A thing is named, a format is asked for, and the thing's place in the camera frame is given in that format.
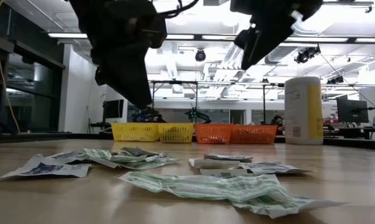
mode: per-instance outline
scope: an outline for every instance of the table surface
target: table surface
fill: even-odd
[[[177,164],[144,171],[154,174],[195,174],[188,159],[210,152],[252,154],[254,162],[281,161],[314,169],[317,172],[278,178],[292,194],[350,203],[271,220],[268,216],[235,209],[224,201],[151,193],[114,178],[128,170],[95,164],[86,178],[0,179],[0,223],[375,223],[375,151],[367,149],[79,139],[25,142],[0,146],[0,176],[22,167],[34,154],[49,156],[83,147],[117,150],[125,146],[172,152],[181,160]]]

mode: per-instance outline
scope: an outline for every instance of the white container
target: white container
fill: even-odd
[[[297,77],[285,83],[287,144],[323,144],[321,85],[317,77]]]

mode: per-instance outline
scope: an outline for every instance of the yellow basket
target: yellow basket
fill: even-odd
[[[158,126],[154,123],[112,123],[114,141],[158,140]]]
[[[159,123],[160,141],[165,143],[191,143],[193,123]]]

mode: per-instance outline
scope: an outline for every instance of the yellow label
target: yellow label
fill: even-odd
[[[323,118],[320,85],[308,85],[308,138],[323,139]]]

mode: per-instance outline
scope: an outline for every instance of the plastic basket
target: plastic basket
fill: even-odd
[[[227,144],[233,124],[196,124],[196,138],[199,144]]]
[[[158,124],[154,123],[112,123],[114,141],[158,140]]]
[[[164,143],[191,143],[193,136],[192,123],[160,123],[158,132]]]
[[[273,144],[275,143],[276,130],[276,125],[234,125],[230,135],[230,142]]]

